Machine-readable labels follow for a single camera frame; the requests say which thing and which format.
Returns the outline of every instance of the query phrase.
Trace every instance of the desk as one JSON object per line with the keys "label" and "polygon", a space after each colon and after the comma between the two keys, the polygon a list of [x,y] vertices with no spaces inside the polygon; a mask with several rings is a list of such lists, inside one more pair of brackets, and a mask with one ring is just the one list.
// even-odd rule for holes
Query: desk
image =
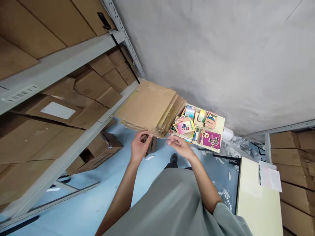
{"label": "desk", "polygon": [[258,163],[241,158],[236,215],[254,236],[282,236],[279,192],[259,185]]}

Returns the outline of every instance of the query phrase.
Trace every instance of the metal shelving unit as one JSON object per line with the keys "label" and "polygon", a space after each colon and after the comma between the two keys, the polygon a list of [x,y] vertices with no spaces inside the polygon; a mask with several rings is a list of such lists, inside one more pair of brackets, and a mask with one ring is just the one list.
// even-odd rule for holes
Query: metal shelving unit
{"label": "metal shelving unit", "polygon": [[[117,30],[112,31],[113,35],[118,43],[124,43],[126,45],[134,60],[140,77],[145,79],[146,77],[144,71],[113,2],[106,0],[103,3],[117,27]],[[96,37],[42,58],[40,59],[40,64],[1,81],[0,115],[57,82],[92,59],[110,50],[114,46],[115,43],[110,34]],[[55,160],[54,163],[20,199],[10,203],[6,209],[4,209],[1,213],[1,219],[5,220],[0,222],[0,230],[3,230],[20,221],[25,221],[53,205],[81,194],[82,192],[88,191],[98,185],[98,183],[95,183],[79,190],[74,187],[67,186],[68,189],[72,189],[73,193],[32,209],[47,189],[55,183],[60,175],[108,124],[108,122],[114,117],[119,107],[137,87],[138,83],[135,81],[122,91],[122,98],[118,101],[118,103],[113,108],[109,109],[89,130],[86,130],[84,134],[60,158]]]}

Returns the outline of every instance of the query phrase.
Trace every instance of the gray wall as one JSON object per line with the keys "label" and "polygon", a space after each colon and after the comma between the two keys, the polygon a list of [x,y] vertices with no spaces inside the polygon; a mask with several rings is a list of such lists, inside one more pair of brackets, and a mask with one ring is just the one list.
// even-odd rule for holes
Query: gray wall
{"label": "gray wall", "polygon": [[314,0],[116,0],[147,79],[248,134],[315,118]]}

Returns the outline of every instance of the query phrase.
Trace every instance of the metal shelf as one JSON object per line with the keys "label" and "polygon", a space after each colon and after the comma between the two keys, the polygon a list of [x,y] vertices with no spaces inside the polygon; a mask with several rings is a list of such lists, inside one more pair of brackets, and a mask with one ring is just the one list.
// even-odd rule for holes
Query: metal shelf
{"label": "metal shelf", "polygon": [[9,204],[1,213],[9,222],[0,224],[0,229],[20,221],[35,203],[44,195],[47,189],[58,179],[58,177],[70,166],[78,155],[88,146],[88,144],[99,134],[99,132],[114,117],[115,113],[129,95],[138,87],[137,81],[134,81],[124,91],[123,96],[113,108],[109,109],[89,130],[84,134],[55,162],[45,171],[45,173],[28,189],[27,192],[19,199]]}
{"label": "metal shelf", "polygon": [[[118,43],[126,39],[124,33],[112,32]],[[44,57],[39,64],[0,81],[0,115],[114,46],[110,34],[95,37]]]}

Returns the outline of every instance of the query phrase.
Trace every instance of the white label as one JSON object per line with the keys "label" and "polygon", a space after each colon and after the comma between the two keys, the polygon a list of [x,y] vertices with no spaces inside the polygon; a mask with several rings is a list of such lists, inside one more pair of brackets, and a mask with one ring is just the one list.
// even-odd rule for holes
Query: white label
{"label": "white label", "polygon": [[43,108],[41,112],[67,120],[75,113],[75,110],[72,110],[58,103],[51,102],[45,108]]}

